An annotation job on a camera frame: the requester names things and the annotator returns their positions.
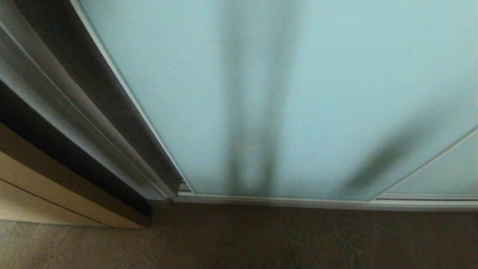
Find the wooden floor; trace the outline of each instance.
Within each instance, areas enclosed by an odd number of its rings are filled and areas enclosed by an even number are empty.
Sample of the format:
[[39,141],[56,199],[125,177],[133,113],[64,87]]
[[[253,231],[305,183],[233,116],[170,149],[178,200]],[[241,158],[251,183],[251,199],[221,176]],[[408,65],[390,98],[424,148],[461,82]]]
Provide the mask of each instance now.
[[191,268],[478,268],[478,218],[178,204],[156,210],[145,230],[0,221],[2,269],[179,268],[176,262]]

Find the wood panel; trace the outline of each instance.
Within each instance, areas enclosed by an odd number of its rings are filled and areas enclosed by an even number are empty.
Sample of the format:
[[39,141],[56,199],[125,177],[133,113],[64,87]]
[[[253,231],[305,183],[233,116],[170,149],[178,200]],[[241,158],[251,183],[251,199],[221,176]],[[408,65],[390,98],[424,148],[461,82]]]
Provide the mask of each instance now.
[[0,178],[34,195],[117,228],[149,218],[73,173],[0,124]]
[[0,268],[468,269],[470,212],[376,212],[179,203],[142,230],[0,222]]
[[62,225],[107,227],[0,179],[0,219]]

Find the frosted glass panel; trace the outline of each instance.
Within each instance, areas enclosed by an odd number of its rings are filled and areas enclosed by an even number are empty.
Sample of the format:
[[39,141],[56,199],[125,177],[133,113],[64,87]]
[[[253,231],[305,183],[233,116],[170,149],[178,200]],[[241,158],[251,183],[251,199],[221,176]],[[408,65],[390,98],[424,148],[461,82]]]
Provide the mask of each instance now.
[[389,193],[478,194],[477,152],[475,134]]
[[477,125],[477,4],[80,0],[196,193],[367,200]]

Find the hardwood floor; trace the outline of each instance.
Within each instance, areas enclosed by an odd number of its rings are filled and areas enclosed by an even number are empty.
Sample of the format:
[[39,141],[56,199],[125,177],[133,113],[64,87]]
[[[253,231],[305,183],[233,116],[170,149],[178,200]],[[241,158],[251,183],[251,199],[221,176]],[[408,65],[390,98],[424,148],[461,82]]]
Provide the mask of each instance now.
[[0,221],[0,268],[477,268],[477,216],[177,204],[144,230]]

